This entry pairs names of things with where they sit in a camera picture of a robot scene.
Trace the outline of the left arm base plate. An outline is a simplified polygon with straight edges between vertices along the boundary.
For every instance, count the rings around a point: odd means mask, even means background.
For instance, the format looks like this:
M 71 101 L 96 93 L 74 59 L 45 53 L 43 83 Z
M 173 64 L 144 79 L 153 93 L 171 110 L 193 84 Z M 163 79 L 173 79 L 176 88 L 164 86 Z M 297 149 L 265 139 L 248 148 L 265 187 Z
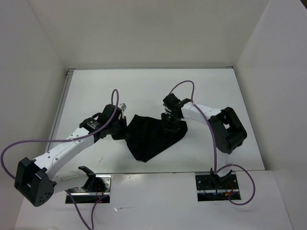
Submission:
M 111 179 L 110 174 L 97 174 L 95 184 L 89 188 L 75 187 L 69 189 L 69 193 L 77 204 L 94 204 L 99 200 L 99 204 L 110 203 Z

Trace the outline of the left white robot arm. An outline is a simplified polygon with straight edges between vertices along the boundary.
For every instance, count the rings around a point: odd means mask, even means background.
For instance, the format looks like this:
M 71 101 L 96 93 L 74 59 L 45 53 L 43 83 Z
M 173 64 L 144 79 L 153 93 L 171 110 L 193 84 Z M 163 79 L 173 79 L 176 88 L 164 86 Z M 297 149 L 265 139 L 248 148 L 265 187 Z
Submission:
M 116 115 L 110 122 L 93 117 L 85 119 L 80 126 L 53 149 L 31 160 L 27 157 L 19 161 L 14 179 L 14 187 L 35 207 L 46 203 L 53 194 L 80 187 L 86 192 L 98 189 L 105 192 L 105 182 L 86 166 L 62 175 L 58 171 L 77 154 L 94 145 L 107 135 L 115 140 L 125 139 L 127 120 Z

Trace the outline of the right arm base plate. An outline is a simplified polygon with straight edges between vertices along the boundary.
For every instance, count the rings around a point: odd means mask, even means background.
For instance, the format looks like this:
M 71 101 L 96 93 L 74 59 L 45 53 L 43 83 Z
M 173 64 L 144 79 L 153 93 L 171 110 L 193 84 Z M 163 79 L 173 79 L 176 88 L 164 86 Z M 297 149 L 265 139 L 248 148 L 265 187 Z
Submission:
M 217 186 L 210 173 L 195 174 L 197 199 L 202 201 L 241 200 L 237 177 L 235 173 L 222 180 Z

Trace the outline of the black skirt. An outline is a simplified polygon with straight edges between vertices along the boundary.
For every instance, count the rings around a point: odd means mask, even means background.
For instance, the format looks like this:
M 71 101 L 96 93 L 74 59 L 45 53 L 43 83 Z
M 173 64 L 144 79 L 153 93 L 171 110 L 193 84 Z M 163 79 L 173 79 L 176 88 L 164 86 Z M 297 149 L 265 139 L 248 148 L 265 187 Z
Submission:
M 135 115 L 127 129 L 129 151 L 135 160 L 147 162 L 182 140 L 188 126 L 185 121 L 180 121 L 178 130 L 169 131 L 165 130 L 161 119 Z

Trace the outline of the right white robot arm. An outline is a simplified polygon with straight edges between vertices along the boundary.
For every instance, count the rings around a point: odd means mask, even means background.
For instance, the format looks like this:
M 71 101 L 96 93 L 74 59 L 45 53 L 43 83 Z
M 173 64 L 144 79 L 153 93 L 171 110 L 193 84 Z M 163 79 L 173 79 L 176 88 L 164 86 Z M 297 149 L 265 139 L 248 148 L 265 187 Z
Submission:
M 247 138 L 247 132 L 231 107 L 214 109 L 193 103 L 191 99 L 179 100 L 174 94 L 163 99 L 165 113 L 161 114 L 165 130 L 180 130 L 182 119 L 191 119 L 208 126 L 213 137 L 214 165 L 210 170 L 210 182 L 216 189 L 222 188 L 231 172 L 217 172 L 217 150 L 231 154 Z

